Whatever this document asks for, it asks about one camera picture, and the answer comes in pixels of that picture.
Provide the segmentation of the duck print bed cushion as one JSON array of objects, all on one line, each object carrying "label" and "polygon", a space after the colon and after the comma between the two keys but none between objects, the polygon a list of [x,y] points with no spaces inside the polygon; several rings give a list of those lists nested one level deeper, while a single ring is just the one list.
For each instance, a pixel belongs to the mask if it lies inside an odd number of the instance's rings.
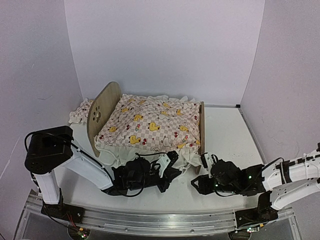
[{"label": "duck print bed cushion", "polygon": [[160,96],[123,94],[94,139],[100,152],[111,154],[119,164],[135,153],[176,151],[173,165],[184,171],[201,165],[201,103]]}]

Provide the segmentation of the wooden pet bed frame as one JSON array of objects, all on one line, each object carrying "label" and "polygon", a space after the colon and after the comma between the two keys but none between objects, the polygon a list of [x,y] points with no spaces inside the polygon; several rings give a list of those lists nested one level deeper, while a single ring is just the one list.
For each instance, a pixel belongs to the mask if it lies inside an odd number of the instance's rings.
[{"label": "wooden pet bed frame", "polygon": [[105,164],[124,164],[135,152],[177,151],[173,166],[195,167],[198,173],[205,151],[205,104],[186,96],[125,94],[112,81],[94,99],[86,129],[94,155]]}]

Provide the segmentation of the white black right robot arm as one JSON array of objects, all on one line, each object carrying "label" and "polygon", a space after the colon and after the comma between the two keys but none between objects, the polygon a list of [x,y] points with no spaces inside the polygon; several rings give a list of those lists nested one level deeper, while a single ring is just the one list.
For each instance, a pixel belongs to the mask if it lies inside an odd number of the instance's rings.
[{"label": "white black right robot arm", "polygon": [[278,219],[287,205],[320,191],[320,150],[285,160],[279,157],[268,164],[244,169],[206,152],[201,156],[205,175],[191,181],[201,195],[220,197],[258,196],[257,206],[235,211],[237,230],[257,228]]}]

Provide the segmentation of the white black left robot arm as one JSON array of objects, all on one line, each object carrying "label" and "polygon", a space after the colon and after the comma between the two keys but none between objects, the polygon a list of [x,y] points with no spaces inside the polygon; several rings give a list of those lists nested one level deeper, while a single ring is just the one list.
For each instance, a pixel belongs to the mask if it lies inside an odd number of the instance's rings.
[{"label": "white black left robot arm", "polygon": [[108,196],[135,198],[149,187],[164,193],[171,182],[182,174],[173,165],[176,151],[155,153],[150,162],[145,154],[136,154],[125,165],[107,168],[76,145],[73,130],[66,125],[28,133],[24,138],[25,168],[42,193],[41,213],[51,219],[81,223],[84,208],[64,203],[55,170],[68,169],[94,184]]}]

